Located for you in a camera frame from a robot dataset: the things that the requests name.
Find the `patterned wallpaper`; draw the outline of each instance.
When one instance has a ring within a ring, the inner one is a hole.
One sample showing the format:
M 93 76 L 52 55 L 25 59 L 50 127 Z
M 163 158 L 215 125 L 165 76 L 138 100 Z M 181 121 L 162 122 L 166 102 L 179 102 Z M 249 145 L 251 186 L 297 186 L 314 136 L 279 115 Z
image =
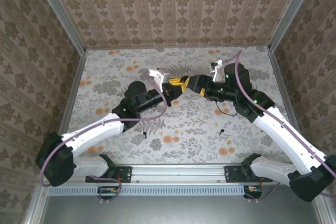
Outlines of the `patterned wallpaper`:
M 47 0 L 0 0 L 0 223 L 20 223 L 79 56 Z
M 61 0 L 86 47 L 267 44 L 290 0 Z
M 335 154 L 336 0 L 304 0 L 276 56 L 302 134 Z

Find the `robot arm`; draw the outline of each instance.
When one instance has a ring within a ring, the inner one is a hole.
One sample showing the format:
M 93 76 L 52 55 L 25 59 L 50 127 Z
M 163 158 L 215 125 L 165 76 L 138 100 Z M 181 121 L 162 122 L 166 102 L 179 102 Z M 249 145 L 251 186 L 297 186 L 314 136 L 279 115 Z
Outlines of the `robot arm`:
M 44 171 L 44 175 L 52 186 L 59 186 L 71 177 L 83 175 L 109 177 L 115 165 L 108 156 L 100 155 L 92 158 L 80 157 L 80 155 L 102 140 L 134 127 L 139 122 L 141 113 L 163 101 L 162 95 L 167 105 L 171 106 L 171 101 L 177 99 L 185 90 L 181 85 L 170 84 L 167 72 L 151 70 L 151 74 L 155 75 L 155 83 L 160 84 L 161 94 L 156 89 L 146 91 L 143 82 L 135 81 L 129 85 L 120 104 L 102 119 L 71 133 L 60 136 L 53 132 L 47 136 L 35 160 L 40 169 L 50 153 L 58 145 L 63 144 L 51 157 Z M 162 82 L 160 78 L 163 76 L 166 79 Z
M 267 177 L 284 183 L 290 186 L 293 192 L 304 201 L 312 201 L 334 180 L 334 177 L 315 156 L 319 157 L 333 171 L 336 170 L 336 156 L 327 157 L 290 126 L 275 103 L 263 92 L 252 88 L 249 73 L 242 64 L 238 64 L 238 76 L 244 90 L 254 102 L 250 102 L 241 92 L 235 77 L 234 63 L 228 64 L 224 68 L 222 75 L 225 76 L 225 82 L 216 81 L 216 73 L 221 69 L 218 67 L 219 63 L 218 61 L 213 62 L 211 65 L 215 69 L 213 79 L 205 75 L 192 76 L 186 80 L 187 87 L 210 101 L 232 102 L 237 113 L 265 131 L 293 162 L 293 164 L 285 164 L 268 160 L 259 154 L 253 154 L 242 162 L 242 168 L 246 174 L 253 173 L 258 177 Z M 270 115 L 264 113 L 255 106 L 256 103 L 280 118 L 284 123 L 281 125 Z M 308 146 L 310 152 L 284 128 L 284 125 L 287 125 Z

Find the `black cable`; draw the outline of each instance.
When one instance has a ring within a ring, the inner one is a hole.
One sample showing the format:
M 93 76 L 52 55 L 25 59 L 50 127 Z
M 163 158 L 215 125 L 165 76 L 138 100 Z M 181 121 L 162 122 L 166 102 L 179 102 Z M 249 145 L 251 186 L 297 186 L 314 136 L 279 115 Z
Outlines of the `black cable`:
M 216 106 L 217 106 L 217 108 L 219 109 L 219 111 L 220 111 L 222 114 L 224 114 L 224 115 L 236 116 L 236 115 L 238 114 L 237 111 L 236 111 L 236 114 L 228 114 L 228 113 L 225 113 L 225 112 L 221 111 L 221 109 L 220 109 L 219 106 L 218 106 L 218 101 L 216 102 Z

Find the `floral tablecloth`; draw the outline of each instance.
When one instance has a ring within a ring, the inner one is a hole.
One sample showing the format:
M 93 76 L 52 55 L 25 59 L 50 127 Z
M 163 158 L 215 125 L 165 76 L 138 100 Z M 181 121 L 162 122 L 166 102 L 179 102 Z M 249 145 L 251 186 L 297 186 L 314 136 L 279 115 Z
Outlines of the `floral tablecloth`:
M 102 118 L 116 107 L 128 85 L 145 80 L 149 68 L 167 68 L 172 77 L 207 74 L 209 63 L 242 50 L 240 61 L 253 86 L 273 99 L 286 115 L 266 47 L 167 48 L 97 50 L 86 52 L 85 69 L 68 132 Z M 229 102 L 218 104 L 235 113 Z M 159 105 L 142 114 L 159 114 Z M 159 119 L 140 122 L 131 130 L 88 149 L 85 156 L 108 154 L 117 164 L 240 163 L 251 153 L 288 161 L 275 142 L 241 116 L 223 115 L 214 102 L 187 90 Z

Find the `metal corner post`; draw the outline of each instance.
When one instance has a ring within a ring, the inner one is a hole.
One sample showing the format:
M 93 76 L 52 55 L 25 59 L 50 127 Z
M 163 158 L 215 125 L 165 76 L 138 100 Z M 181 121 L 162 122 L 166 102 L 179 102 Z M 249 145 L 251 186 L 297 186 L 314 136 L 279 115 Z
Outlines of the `metal corner post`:
M 287 112 L 287 115 L 288 115 L 289 123 L 298 132 L 300 132 L 299 124 L 298 124 L 298 121 L 296 120 L 294 110 L 293 110 L 292 104 L 291 104 L 290 99 L 289 99 L 289 95 L 288 95 L 288 92 L 287 92 L 285 81 L 283 80 L 276 55 L 275 55 L 275 53 L 272 49 L 268 50 L 268 55 L 269 55 L 269 59 L 271 61 L 271 65 L 273 67 L 275 78 L 276 78 L 276 80 L 278 82 L 278 85 L 279 85 L 280 94 L 282 96 L 283 104 L 285 105 L 285 109 L 286 109 L 286 112 Z
M 303 0 L 290 0 L 284 15 L 280 20 L 280 23 L 269 42 L 270 49 L 275 51 L 275 49 L 278 47 L 282 37 L 285 35 L 285 32 L 298 12 L 302 2 Z
M 60 0 L 47 0 L 49 5 L 53 8 L 57 18 L 61 22 L 63 28 L 67 32 L 78 54 L 83 57 L 85 54 L 85 44 L 77 33 L 75 25 L 72 23 L 71 18 L 66 12 L 65 7 Z
M 75 77 L 74 77 L 74 81 L 72 82 L 72 86 L 71 86 L 71 89 L 70 89 L 67 105 L 66 105 L 65 110 L 64 110 L 61 125 L 60 125 L 59 130 L 58 130 L 59 134 L 64 134 L 68 130 L 71 115 L 72 115 L 72 110 L 73 110 L 73 107 L 74 107 L 75 101 L 76 101 L 76 95 L 77 95 L 77 91 L 78 91 L 78 88 L 79 88 L 80 79 L 82 77 L 84 67 L 85 67 L 85 61 L 86 61 L 86 56 L 85 55 L 80 57 L 79 62 L 78 62 L 78 66 L 77 66 L 77 70 L 76 70 L 76 74 L 75 74 Z

